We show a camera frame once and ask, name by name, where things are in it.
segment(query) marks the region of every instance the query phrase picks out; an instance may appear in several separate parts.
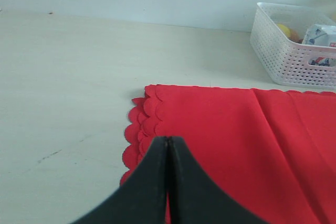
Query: red napkin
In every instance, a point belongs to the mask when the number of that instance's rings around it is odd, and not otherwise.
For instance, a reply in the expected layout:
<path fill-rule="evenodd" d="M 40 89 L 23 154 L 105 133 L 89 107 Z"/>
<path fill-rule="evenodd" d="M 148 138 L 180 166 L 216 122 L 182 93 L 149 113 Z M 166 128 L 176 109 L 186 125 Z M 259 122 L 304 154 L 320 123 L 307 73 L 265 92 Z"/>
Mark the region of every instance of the red napkin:
<path fill-rule="evenodd" d="M 336 94 L 158 85 L 133 102 L 121 182 L 155 136 L 176 135 L 267 222 L 336 223 Z"/>

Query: basket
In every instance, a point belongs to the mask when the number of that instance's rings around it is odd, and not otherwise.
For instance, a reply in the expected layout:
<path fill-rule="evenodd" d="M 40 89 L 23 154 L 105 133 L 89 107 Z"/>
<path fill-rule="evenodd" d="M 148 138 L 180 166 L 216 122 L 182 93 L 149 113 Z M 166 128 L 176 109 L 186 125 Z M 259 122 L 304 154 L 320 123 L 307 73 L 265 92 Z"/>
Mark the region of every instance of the basket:
<path fill-rule="evenodd" d="M 258 3 L 250 42 L 272 80 L 281 85 L 336 88 L 336 66 L 313 66 L 312 58 L 336 59 L 336 48 L 302 45 L 289 40 L 276 23 L 284 24 L 303 38 L 313 24 L 336 25 L 313 8 Z"/>

